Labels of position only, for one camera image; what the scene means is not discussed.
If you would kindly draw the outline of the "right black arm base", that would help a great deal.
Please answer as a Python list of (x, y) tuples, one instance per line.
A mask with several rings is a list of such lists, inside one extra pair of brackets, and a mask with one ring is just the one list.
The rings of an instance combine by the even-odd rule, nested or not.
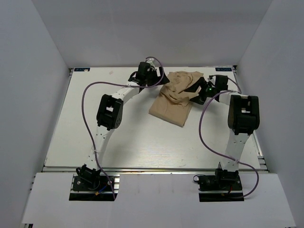
[(193, 182), (199, 186), (200, 202), (244, 201), (238, 171), (217, 168), (213, 175), (197, 174), (193, 176)]

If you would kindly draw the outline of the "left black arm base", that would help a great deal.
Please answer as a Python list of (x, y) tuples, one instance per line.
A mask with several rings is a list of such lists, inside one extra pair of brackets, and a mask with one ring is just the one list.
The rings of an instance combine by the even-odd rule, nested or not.
[(118, 175), (105, 176), (100, 170), (86, 165), (76, 168), (73, 176), (70, 201), (114, 201), (119, 190)]

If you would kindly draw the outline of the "beige t shirt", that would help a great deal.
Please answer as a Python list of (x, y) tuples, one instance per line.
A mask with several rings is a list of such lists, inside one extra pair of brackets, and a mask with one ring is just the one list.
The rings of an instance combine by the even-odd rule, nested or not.
[(160, 93), (149, 109), (149, 114), (183, 127), (192, 108), (190, 99), (198, 95), (185, 92), (187, 88), (196, 83), (204, 74), (198, 71), (176, 71), (167, 75), (169, 83), (162, 86)]

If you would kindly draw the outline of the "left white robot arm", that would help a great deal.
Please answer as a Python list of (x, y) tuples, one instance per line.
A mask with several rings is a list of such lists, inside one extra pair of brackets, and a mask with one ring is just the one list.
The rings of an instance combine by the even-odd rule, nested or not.
[[(153, 88), (169, 83), (160, 61), (155, 57), (147, 57), (144, 62), (140, 62), (137, 71), (133, 72), (127, 84), (115, 84), (110, 82), (97, 81), (90, 83), (83, 91), (81, 100), (82, 118), (85, 127), (92, 141), (92, 150), (88, 156), (89, 164), (76, 169), (78, 176), (84, 180), (84, 184), (91, 190), (100, 185), (100, 173), (107, 174), (101, 167), (101, 160), (104, 156), (109, 139), (115, 129), (117, 129), (123, 118), (124, 105), (134, 96), (138, 95), (145, 88)], [(84, 104), (85, 95), (88, 89), (97, 84), (118, 86), (121, 89), (112, 95), (104, 94), (96, 114), (97, 130), (93, 136), (85, 118)]]

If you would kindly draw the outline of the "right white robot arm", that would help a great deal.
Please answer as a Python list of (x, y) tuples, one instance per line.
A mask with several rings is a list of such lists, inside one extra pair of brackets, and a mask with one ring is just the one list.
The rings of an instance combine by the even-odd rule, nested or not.
[[(225, 75), (211, 75), (208, 81), (200, 77), (197, 82), (185, 89), (185, 92), (198, 93), (196, 97), (190, 99), (194, 103), (203, 105), (209, 98), (199, 120), (199, 138), (209, 151), (223, 158), (218, 164), (214, 178), (215, 185), (222, 190), (237, 180), (245, 144), (260, 124), (258, 97), (243, 95), (240, 90), (229, 90), (228, 81), (232, 80)], [(229, 139), (224, 154), (208, 147), (201, 134), (202, 119), (212, 100), (229, 106)]]

